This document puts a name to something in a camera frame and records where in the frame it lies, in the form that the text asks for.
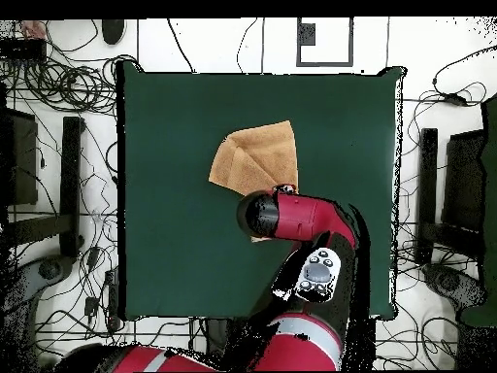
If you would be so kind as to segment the person's hand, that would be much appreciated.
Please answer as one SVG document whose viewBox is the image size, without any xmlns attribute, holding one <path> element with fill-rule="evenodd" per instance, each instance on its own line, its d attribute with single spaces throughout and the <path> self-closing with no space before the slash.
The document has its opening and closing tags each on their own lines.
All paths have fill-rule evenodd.
<svg viewBox="0 0 497 373">
<path fill-rule="evenodd" d="M 46 25 L 39 20 L 23 20 L 21 32 L 26 39 L 45 40 L 47 37 Z"/>
</svg>

